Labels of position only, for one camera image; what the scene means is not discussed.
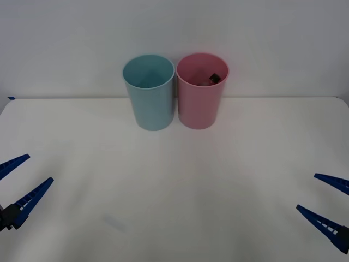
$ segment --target cup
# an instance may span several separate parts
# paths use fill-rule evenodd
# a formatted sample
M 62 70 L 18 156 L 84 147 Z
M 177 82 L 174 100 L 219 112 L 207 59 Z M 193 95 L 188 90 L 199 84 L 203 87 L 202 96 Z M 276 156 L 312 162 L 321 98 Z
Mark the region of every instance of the cup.
M 180 121 L 193 129 L 210 127 L 216 120 L 228 65 L 211 53 L 194 53 L 179 61 L 176 72 Z
M 138 56 L 123 69 L 137 124 L 156 131 L 167 127 L 175 113 L 173 76 L 175 67 L 165 57 Z

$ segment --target white wall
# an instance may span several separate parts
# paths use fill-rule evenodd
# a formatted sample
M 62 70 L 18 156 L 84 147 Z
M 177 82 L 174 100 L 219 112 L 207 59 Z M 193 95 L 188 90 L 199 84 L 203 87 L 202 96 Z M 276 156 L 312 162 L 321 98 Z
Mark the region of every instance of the white wall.
M 348 0 L 0 0 L 0 89 L 126 96 L 130 58 L 207 51 L 231 67 L 227 96 L 341 96 L 348 14 Z

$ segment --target black object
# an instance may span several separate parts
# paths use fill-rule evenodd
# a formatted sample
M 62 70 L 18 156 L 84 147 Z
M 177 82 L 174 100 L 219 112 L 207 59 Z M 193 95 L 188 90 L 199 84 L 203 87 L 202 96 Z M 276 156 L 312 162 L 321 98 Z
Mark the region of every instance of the black object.
M 209 79 L 212 81 L 212 83 L 218 84 L 218 82 L 220 81 L 221 78 L 218 74 L 214 73 L 213 75 L 211 75 L 209 77 Z

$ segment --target pink cup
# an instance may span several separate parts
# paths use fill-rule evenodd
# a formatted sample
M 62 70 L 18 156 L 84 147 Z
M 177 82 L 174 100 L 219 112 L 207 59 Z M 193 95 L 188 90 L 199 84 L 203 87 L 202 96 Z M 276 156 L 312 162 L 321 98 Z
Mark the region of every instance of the pink cup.
M 194 53 L 179 61 L 176 73 L 179 120 L 193 129 L 210 127 L 216 120 L 229 75 L 228 65 L 210 53 Z M 219 75 L 221 80 L 217 84 L 202 86 L 213 74 Z

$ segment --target small object inside cup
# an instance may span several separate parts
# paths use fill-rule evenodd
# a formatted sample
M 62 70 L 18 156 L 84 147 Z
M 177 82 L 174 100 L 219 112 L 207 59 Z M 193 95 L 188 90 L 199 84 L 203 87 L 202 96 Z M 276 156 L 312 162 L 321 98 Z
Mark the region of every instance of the small object inside cup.
M 211 82 L 215 85 L 215 84 L 218 84 L 219 81 L 220 81 L 220 76 L 216 73 L 213 73 L 213 75 L 210 76 L 209 78 L 211 80 Z
M 200 84 L 198 84 L 198 86 L 213 86 L 215 84 L 218 84 L 220 80 L 220 76 L 216 73 L 213 73 L 213 75 L 209 77 L 208 81 L 201 82 Z

